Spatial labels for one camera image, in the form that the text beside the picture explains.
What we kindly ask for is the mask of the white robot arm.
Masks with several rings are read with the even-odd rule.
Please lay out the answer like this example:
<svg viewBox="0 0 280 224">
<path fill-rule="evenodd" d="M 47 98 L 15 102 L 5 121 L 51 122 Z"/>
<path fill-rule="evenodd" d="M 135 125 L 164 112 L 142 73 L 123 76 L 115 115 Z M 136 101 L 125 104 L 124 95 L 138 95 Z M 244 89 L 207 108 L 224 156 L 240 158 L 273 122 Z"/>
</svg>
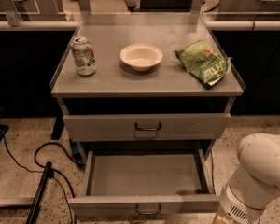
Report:
<svg viewBox="0 0 280 224">
<path fill-rule="evenodd" d="M 240 165 L 221 191 L 213 224 L 254 224 L 280 197 L 280 134 L 246 136 L 237 159 Z"/>
</svg>

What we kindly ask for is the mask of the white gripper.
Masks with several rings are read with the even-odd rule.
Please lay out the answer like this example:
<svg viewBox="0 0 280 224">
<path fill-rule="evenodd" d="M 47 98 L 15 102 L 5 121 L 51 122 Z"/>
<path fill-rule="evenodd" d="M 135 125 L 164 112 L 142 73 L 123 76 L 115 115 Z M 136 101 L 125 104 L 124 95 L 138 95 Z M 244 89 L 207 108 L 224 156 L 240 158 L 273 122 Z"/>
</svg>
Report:
<svg viewBox="0 0 280 224">
<path fill-rule="evenodd" d="M 226 186 L 221 191 L 213 224 L 254 224 L 263 213 L 263 210 L 245 206 Z"/>
</svg>

